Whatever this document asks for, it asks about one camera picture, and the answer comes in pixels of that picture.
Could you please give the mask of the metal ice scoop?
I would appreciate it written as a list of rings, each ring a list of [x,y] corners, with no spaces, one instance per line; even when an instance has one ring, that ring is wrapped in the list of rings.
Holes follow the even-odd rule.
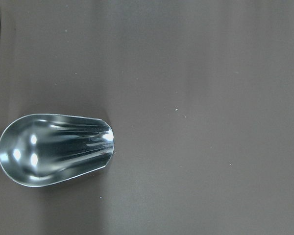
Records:
[[[0,137],[0,167],[13,182],[39,188],[105,168],[114,134],[102,119],[30,114],[10,123]]]

